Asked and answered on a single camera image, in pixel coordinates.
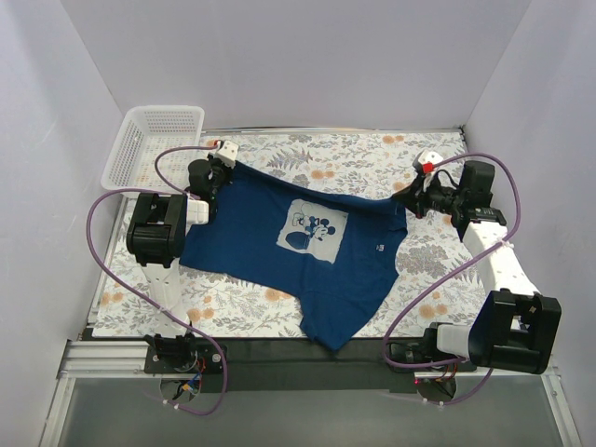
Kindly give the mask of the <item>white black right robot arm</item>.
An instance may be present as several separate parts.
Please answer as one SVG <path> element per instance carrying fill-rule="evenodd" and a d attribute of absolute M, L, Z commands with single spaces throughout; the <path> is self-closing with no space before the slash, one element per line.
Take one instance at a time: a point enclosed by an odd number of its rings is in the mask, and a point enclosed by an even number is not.
<path fill-rule="evenodd" d="M 424 151 L 413 162 L 416 177 L 393 197 L 417 218 L 431 211 L 450 216 L 471 254 L 466 267 L 478 270 L 486 299 L 469 325 L 433 323 L 426 329 L 421 357 L 432 370 L 458 360 L 475 366 L 541 374 L 549 364 L 562 308 L 525 275 L 501 210 L 491 204 L 498 160 L 479 155 L 465 161 L 459 181 L 442 185 L 445 160 Z"/>

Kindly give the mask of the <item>blue printed t-shirt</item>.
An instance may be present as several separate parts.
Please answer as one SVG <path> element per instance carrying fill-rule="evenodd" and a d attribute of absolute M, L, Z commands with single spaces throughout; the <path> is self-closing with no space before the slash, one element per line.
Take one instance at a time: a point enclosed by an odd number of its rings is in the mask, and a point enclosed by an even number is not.
<path fill-rule="evenodd" d="M 238 163 L 213 223 L 187 233 L 181 265 L 297 298 L 301 329 L 342 348 L 379 309 L 399 274 L 406 211 L 379 200 L 309 190 Z"/>

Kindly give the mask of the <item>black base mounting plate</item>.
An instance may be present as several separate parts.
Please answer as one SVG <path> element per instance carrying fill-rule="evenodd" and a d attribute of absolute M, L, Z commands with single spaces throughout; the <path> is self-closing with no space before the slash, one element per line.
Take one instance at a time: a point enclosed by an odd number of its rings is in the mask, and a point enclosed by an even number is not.
<path fill-rule="evenodd" d="M 387 390 L 414 394 L 416 370 L 386 364 L 379 338 L 357 338 L 334 352 L 304 338 L 223 338 L 220 349 L 202 338 L 145 337 L 144 372 L 183 379 L 197 373 L 202 390 Z"/>

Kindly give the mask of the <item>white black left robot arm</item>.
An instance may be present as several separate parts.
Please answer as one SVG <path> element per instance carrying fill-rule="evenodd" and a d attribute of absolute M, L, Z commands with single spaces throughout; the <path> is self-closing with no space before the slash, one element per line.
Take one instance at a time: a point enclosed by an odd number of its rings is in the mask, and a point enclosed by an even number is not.
<path fill-rule="evenodd" d="M 145 341 L 158 360 L 186 373 L 198 361 L 195 337 L 187 329 L 183 308 L 179 260 L 187 227 L 211 224 L 217 214 L 217 195 L 232 180 L 233 163 L 215 156 L 190 163 L 189 189 L 177 195 L 140 193 L 127 232 L 127 249 L 149 285 L 149 298 L 157 304 L 157 330 Z"/>

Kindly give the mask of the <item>white plastic basket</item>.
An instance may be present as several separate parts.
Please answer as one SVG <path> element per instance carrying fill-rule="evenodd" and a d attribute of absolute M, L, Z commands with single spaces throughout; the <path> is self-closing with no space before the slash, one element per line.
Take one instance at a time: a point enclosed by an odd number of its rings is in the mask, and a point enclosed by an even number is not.
<path fill-rule="evenodd" d="M 205 155 L 197 149 L 164 156 L 155 171 L 155 159 L 164 151 L 182 146 L 197 147 L 205 112 L 198 106 L 148 105 L 129 109 L 115 137 L 102 173 L 105 190 L 142 188 L 172 193 L 164 183 L 182 188 L 187 184 L 187 166 Z"/>

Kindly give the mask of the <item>floral table cloth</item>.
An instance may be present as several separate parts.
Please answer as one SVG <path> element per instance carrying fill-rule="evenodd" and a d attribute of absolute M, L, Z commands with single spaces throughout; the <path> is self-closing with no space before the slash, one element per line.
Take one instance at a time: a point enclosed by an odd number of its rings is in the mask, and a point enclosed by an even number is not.
<path fill-rule="evenodd" d="M 446 159 L 464 153 L 458 132 L 439 133 L 293 133 L 240 134 L 241 162 L 286 182 L 326 193 L 371 199 L 390 196 L 414 176 L 413 159 L 432 150 Z M 140 337 L 156 328 L 157 312 L 139 298 L 148 284 L 126 248 L 135 202 L 123 201 L 107 258 L 112 275 L 98 292 L 89 318 L 96 337 Z M 363 337 L 386 331 L 415 337 L 432 322 L 472 323 L 485 300 L 475 267 L 457 276 L 452 270 L 469 255 L 447 216 L 432 212 L 409 217 L 400 245 L 395 286 Z M 182 268 L 183 306 L 192 323 L 214 337 L 298 338 L 302 318 L 298 301 L 287 293 L 229 276 Z"/>

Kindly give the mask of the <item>aluminium frame rail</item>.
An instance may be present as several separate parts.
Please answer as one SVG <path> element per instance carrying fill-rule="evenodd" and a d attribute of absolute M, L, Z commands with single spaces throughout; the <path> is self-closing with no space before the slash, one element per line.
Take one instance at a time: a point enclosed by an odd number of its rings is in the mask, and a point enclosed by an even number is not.
<path fill-rule="evenodd" d="M 299 338 L 224 338 L 219 344 L 230 367 L 386 364 L 381 356 L 379 338 L 357 338 L 336 353 Z M 61 370 L 83 375 L 94 372 L 188 375 L 196 369 L 188 360 L 183 366 L 172 366 L 152 345 L 141 339 L 98 339 L 68 343 Z"/>

